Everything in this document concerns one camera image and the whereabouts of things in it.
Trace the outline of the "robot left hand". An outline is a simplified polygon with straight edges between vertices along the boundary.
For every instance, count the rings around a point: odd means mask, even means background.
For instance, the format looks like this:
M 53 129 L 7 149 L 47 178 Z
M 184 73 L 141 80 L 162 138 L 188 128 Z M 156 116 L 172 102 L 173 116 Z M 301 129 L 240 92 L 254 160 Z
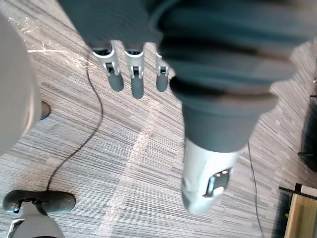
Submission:
M 144 95 L 145 43 L 156 46 L 156 87 L 182 104 L 182 201 L 205 214 L 226 191 L 241 149 L 290 79 L 295 47 L 317 34 L 314 0 L 61 0 L 114 91 L 123 44 L 135 99 Z

